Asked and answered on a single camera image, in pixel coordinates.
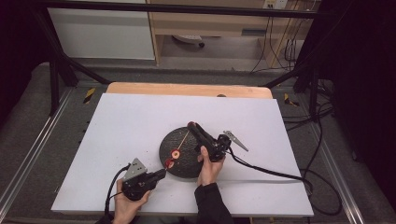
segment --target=metal rail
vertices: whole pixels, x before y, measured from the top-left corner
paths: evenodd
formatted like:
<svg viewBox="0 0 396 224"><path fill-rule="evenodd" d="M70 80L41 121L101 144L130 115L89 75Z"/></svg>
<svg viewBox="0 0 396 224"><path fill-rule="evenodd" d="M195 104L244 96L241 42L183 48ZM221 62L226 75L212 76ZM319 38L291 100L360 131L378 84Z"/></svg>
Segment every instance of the metal rail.
<svg viewBox="0 0 396 224"><path fill-rule="evenodd" d="M40 134L38 135L37 139L33 143L32 147L30 148L29 152L27 153L25 159L21 163L20 168L18 169L17 173L14 175L10 183L8 184L5 192L0 198L0 223L6 217L6 214L11 207L12 203L14 202L15 198L17 197L24 181L26 180L27 176L29 175L30 171L32 170L33 166L35 165L35 161L37 160L38 156L40 155L41 150L43 149L44 145L46 145L47 140L50 137L50 134L55 127L56 123L59 120L59 117L64 112L64 109L67 105L69 100L69 96L73 92L74 88L66 88L64 94L61 98L60 106L58 110L53 114L53 116L49 117L46 124L44 125L43 129L41 130Z"/></svg>
<svg viewBox="0 0 396 224"><path fill-rule="evenodd" d="M137 3L109 3L88 1L60 1L60 0L35 0L35 6L73 8L90 10L111 11L143 11L143 12L172 12L172 13L195 13L212 15L278 17L278 18L301 18L301 19L333 19L336 15L328 12L295 11L265 8L242 8L242 7L206 7L165 4L137 4Z"/></svg>

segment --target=person's left hand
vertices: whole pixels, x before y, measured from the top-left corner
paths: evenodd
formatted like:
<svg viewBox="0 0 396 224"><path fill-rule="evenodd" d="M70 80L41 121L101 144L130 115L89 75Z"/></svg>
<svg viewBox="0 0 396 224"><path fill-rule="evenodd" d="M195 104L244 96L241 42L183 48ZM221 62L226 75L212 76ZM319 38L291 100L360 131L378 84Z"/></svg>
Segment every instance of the person's left hand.
<svg viewBox="0 0 396 224"><path fill-rule="evenodd" d="M117 180L117 192L122 192L122 179ZM139 201L129 200L123 193L114 197L116 209L113 224L128 224L136 216L137 210L149 200L150 190Z"/></svg>

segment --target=gray floor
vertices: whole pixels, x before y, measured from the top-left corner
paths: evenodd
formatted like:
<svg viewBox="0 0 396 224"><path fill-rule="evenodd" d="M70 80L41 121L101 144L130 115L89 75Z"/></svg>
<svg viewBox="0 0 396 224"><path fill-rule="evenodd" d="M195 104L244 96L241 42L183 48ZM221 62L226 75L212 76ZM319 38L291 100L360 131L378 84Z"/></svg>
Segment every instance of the gray floor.
<svg viewBox="0 0 396 224"><path fill-rule="evenodd" d="M219 41L218 37L210 37L213 42ZM103 77L117 81L133 82L170 82L170 83L197 83L197 84L223 84L223 85L247 85L257 86L279 76L279 71L261 72L249 74L246 71L257 62L260 51L257 51L257 43L253 40L226 39L228 45L244 46L241 49L214 45L205 49L206 52L198 52L195 61L193 52L195 46L187 46L174 42L172 38L165 40L164 58L174 60L173 63L163 61L161 67L139 64L138 69L126 68L99 68L96 65L93 70ZM211 42L206 43L205 48L210 47ZM230 56L233 63L224 63L218 58ZM222 64L222 67L212 67L212 61ZM183 67L182 64L195 64ZM89 87L84 83L91 83L88 78L79 75L85 82L73 90L68 105L62 114L58 124L53 130L47 144L44 146L31 173L21 188L20 193L7 213L7 221L17 220L20 223L61 223L60 220L89 220L93 222L98 216L65 216L53 213L50 207L56 197L54 192L62 185L67 170L78 150L78 141L84 136L83 130L87 129L94 109L100 99L105 86L98 87L89 104L82 103ZM20 102L14 107L7 119L7 123L0 132L0 192L4 192L7 184L17 172L24 156L35 141L41 128L44 126L50 111L50 84L48 67L40 66L34 71L33 79ZM278 100L279 108L283 116L301 116L304 111L300 106L284 104L284 93L290 95L290 99L297 101L298 98L291 90L293 79L273 89L274 97ZM351 158L351 151L341 131L337 117L327 117L322 120L323 133L329 148L336 159L351 193L361 210L366 223L396 223L396 215L389 206L388 201L372 179L367 167L363 163L355 162ZM305 167L308 163L316 141L312 130L308 125L289 131L290 143L299 167ZM323 160L318 155L312 169L330 179ZM336 206L336 199L329 188L320 180L308 177L315 185L315 194L312 198L318 207L332 211ZM256 217L254 223L304 223L302 218L280 218L275 221L269 217ZM338 216L328 217L315 211L311 218L312 223L349 223L345 212Z"/></svg>

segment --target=black jacket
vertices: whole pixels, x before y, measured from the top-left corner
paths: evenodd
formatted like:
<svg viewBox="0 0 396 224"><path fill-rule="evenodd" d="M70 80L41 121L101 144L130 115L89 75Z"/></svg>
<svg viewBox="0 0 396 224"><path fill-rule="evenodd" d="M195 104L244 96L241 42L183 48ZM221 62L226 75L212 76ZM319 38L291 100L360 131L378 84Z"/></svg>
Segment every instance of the black jacket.
<svg viewBox="0 0 396 224"><path fill-rule="evenodd" d="M194 194L198 205L197 224L233 224L216 183L200 186ZM111 219L102 217L96 224L111 224Z"/></svg>

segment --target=white board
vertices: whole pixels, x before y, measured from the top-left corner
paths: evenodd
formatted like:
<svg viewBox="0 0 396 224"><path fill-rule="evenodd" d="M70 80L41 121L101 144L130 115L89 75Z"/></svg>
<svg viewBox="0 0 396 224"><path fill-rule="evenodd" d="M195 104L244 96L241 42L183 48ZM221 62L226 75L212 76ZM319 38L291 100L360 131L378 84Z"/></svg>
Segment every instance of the white board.
<svg viewBox="0 0 396 224"><path fill-rule="evenodd" d="M149 172L162 169L161 141L190 121L214 137L232 131L249 148L246 152L232 143L242 160L300 176L276 100L105 93L51 209L66 214L102 212L115 173L134 158ZM249 169L231 156L218 184L234 216L313 216L303 183ZM168 173L141 215L193 215L195 189L195 179Z"/></svg>

